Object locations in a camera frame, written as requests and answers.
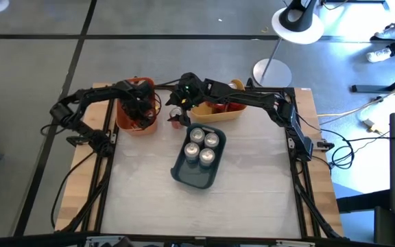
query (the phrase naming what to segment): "sneaker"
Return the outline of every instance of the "sneaker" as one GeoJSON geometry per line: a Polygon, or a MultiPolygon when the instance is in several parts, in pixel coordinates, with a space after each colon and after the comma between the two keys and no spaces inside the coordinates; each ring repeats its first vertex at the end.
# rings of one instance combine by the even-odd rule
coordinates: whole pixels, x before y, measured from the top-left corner
{"type": "Polygon", "coordinates": [[[395,27],[387,28],[374,34],[377,38],[395,40],[395,27]]]}
{"type": "Polygon", "coordinates": [[[391,49],[387,47],[382,50],[369,52],[366,56],[370,62],[380,62],[391,58],[391,53],[391,49]]]}

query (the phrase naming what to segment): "gray floor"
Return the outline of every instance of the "gray floor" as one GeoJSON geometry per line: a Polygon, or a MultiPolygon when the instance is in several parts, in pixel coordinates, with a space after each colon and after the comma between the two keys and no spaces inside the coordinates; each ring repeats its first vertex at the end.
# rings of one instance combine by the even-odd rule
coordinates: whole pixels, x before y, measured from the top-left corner
{"type": "MultiPolygon", "coordinates": [[[[89,1],[11,1],[0,14],[1,34],[79,34],[89,1]]],[[[271,14],[281,1],[98,1],[90,34],[274,34],[271,14]]],[[[395,8],[346,4],[316,12],[325,34],[367,41],[375,30],[394,20],[395,8]]],[[[75,70],[70,92],[94,82],[116,82],[135,75],[165,82],[192,71],[201,78],[246,82],[252,66],[269,56],[275,41],[257,40],[87,40],[75,70]]],[[[75,40],[0,40],[0,236],[11,233],[38,151],[41,126],[57,100],[67,74],[75,40]]],[[[338,113],[358,107],[376,95],[352,94],[352,84],[386,85],[395,80],[395,58],[370,64],[364,54],[385,43],[327,43],[294,45],[283,41],[276,58],[291,69],[290,86],[312,88],[319,113],[338,113]]],[[[395,111],[395,96],[376,106],[395,111]]],[[[324,126],[346,137],[376,136],[351,115],[324,126]]],[[[27,234],[52,232],[49,212],[60,181],[69,169],[73,148],[56,137],[27,234]]],[[[336,137],[329,140],[342,145],[336,137]]],[[[357,154],[354,167],[334,170],[333,181],[356,191],[388,187],[387,141],[376,141],[357,154]],[[367,179],[373,169],[380,178],[367,179]]]]}

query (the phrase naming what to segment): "white tabletop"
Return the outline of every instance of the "white tabletop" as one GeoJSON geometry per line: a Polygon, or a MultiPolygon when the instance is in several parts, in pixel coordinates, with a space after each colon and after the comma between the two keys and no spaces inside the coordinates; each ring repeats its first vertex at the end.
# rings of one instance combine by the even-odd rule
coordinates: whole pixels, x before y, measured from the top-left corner
{"type": "MultiPolygon", "coordinates": [[[[300,45],[308,45],[318,41],[324,33],[324,25],[322,24],[320,18],[313,14],[312,26],[303,32],[293,32],[291,30],[283,27],[278,20],[281,12],[283,12],[286,8],[282,8],[281,10],[275,12],[272,17],[272,27],[274,31],[279,35],[282,39],[287,40],[289,42],[300,44],[300,45]]],[[[289,13],[289,19],[297,19],[300,16],[300,11],[292,10],[289,13]]]]}
{"type": "MultiPolygon", "coordinates": [[[[163,102],[168,91],[159,91],[163,102]]],[[[208,123],[227,142],[213,186],[201,190],[170,174],[186,129],[167,122],[142,137],[119,133],[101,231],[144,235],[299,238],[285,131],[264,110],[208,123]]]]}

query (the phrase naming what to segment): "dark blue tray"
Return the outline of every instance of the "dark blue tray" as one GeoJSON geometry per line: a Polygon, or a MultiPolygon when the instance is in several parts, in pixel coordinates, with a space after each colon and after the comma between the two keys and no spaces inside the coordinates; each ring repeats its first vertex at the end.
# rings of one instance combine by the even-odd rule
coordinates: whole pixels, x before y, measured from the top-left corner
{"type": "Polygon", "coordinates": [[[209,188],[216,178],[217,168],[219,168],[220,158],[224,152],[225,143],[226,136],[221,130],[210,126],[205,126],[200,123],[191,124],[187,128],[187,135],[179,151],[175,166],[170,169],[171,176],[178,182],[196,187],[198,189],[209,188]],[[190,132],[194,128],[203,129],[205,134],[214,132],[219,136],[219,145],[217,146],[216,150],[214,150],[216,157],[209,169],[202,169],[198,163],[190,164],[185,159],[184,148],[185,145],[190,142],[190,132]]]}

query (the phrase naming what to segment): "yellow container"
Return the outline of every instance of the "yellow container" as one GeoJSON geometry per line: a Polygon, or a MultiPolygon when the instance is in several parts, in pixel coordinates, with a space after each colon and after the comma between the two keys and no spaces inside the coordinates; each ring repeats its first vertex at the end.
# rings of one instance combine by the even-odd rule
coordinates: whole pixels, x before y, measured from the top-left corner
{"type": "MultiPolygon", "coordinates": [[[[231,81],[235,83],[239,90],[245,90],[245,86],[241,80],[235,79],[231,81]]],[[[191,118],[195,123],[211,123],[216,121],[232,120],[240,117],[240,114],[245,110],[243,106],[241,110],[230,111],[225,113],[216,113],[216,109],[208,106],[205,102],[198,107],[191,109],[191,118]]]]}

